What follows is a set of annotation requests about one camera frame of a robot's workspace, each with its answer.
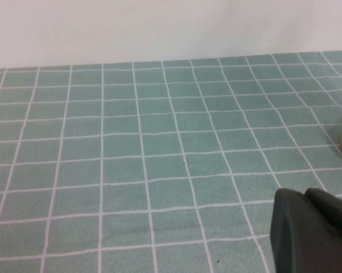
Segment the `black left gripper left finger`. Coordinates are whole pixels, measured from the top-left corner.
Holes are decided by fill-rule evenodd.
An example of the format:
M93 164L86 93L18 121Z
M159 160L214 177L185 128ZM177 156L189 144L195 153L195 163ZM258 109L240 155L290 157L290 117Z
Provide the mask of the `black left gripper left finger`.
M276 272L342 272L342 236L291 189L274 196L270 242Z

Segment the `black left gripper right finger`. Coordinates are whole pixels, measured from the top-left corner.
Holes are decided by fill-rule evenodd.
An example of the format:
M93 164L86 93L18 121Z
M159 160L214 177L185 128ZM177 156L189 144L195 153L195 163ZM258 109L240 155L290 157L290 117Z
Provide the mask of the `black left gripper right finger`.
M308 188L304 195L313 203L325 220L342 236L342 200L321 189Z

